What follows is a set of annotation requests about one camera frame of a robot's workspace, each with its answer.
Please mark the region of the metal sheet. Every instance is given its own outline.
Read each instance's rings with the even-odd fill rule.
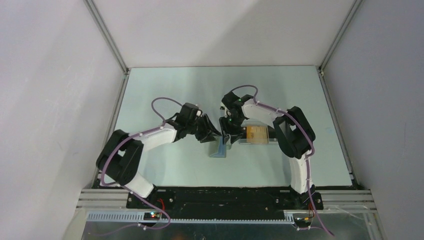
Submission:
[[[370,240],[363,216],[349,214],[323,214],[322,220],[336,235],[336,239]],[[88,222],[84,240],[333,240],[319,229],[296,231],[288,224],[186,224],[173,223],[162,230],[146,230],[128,227],[103,237],[93,233],[106,233],[128,225],[122,222]]]

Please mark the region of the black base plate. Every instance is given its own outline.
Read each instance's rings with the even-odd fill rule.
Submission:
[[[324,209],[321,194],[312,198]],[[132,194],[128,199],[128,209],[150,209]],[[202,220],[280,220],[283,210],[307,210],[310,203],[300,202],[287,187],[159,187],[147,200],[162,208],[159,199],[171,218]]]

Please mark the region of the white wall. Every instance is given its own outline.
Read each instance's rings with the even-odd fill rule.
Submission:
[[[0,239],[61,239],[122,82],[82,0],[0,3]]]
[[[129,67],[319,65],[354,0],[96,0]]]
[[[424,1],[364,1],[324,71],[390,240],[423,239]]]

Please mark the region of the light blue tabletop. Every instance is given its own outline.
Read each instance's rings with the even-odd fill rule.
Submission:
[[[317,186],[350,186],[349,172],[314,66],[234,66],[132,68],[116,129],[138,132],[158,126],[161,119],[151,109],[156,97],[199,104],[219,129],[220,102],[239,85],[259,88],[257,99],[283,110],[300,107],[316,134],[316,154],[311,158]],[[253,95],[252,88],[235,91]],[[156,109],[171,117],[180,111],[173,102],[159,100]],[[288,159],[278,145],[238,144],[225,158],[211,158],[208,143],[190,135],[172,144],[143,152],[138,169],[158,186],[262,187],[288,186]]]

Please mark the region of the red wire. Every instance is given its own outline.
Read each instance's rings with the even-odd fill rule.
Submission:
[[[308,209],[309,209],[309,216],[310,216],[311,215],[311,209],[312,209],[312,204],[311,203],[309,203]],[[313,218],[313,217],[315,217],[315,212],[314,211],[312,211],[312,216],[310,216],[310,218]]]
[[[160,203],[162,204],[162,210],[165,210],[165,203],[164,203],[164,201],[162,200],[162,198],[159,198],[157,201],[158,201],[158,202],[160,202]]]

